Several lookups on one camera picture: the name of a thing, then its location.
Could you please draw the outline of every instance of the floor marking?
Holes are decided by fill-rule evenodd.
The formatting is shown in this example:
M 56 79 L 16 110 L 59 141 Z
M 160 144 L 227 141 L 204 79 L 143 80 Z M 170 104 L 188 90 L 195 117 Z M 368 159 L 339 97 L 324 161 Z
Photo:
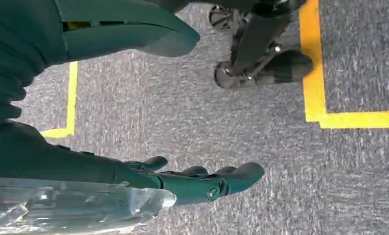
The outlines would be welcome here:
M 309 0 L 299 12 L 302 52 L 314 62 L 303 82 L 307 122 L 324 129 L 389 128 L 389 111 L 327 113 L 322 62 L 319 0 Z
M 65 138 L 75 134 L 77 75 L 78 62 L 71 62 L 69 64 L 68 113 L 66 118 L 66 128 L 42 131 L 42 136 L 47 138 Z

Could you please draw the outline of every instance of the screw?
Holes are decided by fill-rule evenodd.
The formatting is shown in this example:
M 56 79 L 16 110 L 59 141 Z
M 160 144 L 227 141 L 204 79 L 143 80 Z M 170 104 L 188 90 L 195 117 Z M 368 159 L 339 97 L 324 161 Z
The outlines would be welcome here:
M 220 190 L 217 186 L 212 186 L 207 192 L 207 198 L 209 200 L 216 200 L 219 197 Z

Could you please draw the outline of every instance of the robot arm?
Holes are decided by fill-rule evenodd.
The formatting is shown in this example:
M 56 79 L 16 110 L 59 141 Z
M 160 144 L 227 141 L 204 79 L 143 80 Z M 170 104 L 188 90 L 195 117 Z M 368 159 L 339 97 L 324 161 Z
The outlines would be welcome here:
M 12 101 L 51 65 L 139 49 L 161 56 L 189 53 L 199 35 L 158 5 L 144 0 L 0 0 L 0 177 L 163 188 L 177 204 L 209 202 L 243 191 L 264 174 L 254 163 L 209 175 L 202 167 L 154 173 L 166 164 L 121 162 L 54 146 L 29 125 L 11 121 Z

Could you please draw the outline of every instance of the black wheel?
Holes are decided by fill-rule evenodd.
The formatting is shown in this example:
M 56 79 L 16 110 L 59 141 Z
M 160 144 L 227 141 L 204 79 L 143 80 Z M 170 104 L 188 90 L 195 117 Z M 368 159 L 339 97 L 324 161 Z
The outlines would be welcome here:
M 219 62 L 214 70 L 214 81 L 224 89 L 238 89 L 244 87 L 255 86 L 256 81 L 247 76 L 231 76 L 229 75 L 230 64 L 228 61 Z
M 216 30 L 229 30 L 234 20 L 238 22 L 237 27 L 244 27 L 248 23 L 247 15 L 245 12 L 214 5 L 209 12 L 208 21 Z
M 220 5 L 214 5 L 209 14 L 208 21 L 211 26 L 217 30 L 229 29 L 230 21 L 233 18 L 233 10 L 224 8 Z
M 258 80 L 268 83 L 300 82 L 313 70 L 313 62 L 307 55 L 297 50 L 287 50 L 276 55 L 258 75 Z

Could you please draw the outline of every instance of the clear plastic cover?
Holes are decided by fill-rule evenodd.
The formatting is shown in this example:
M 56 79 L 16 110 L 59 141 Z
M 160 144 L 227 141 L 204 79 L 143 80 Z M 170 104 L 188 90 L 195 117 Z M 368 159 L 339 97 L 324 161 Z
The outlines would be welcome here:
M 131 228 L 174 205 L 163 189 L 0 178 L 0 234 L 98 234 Z

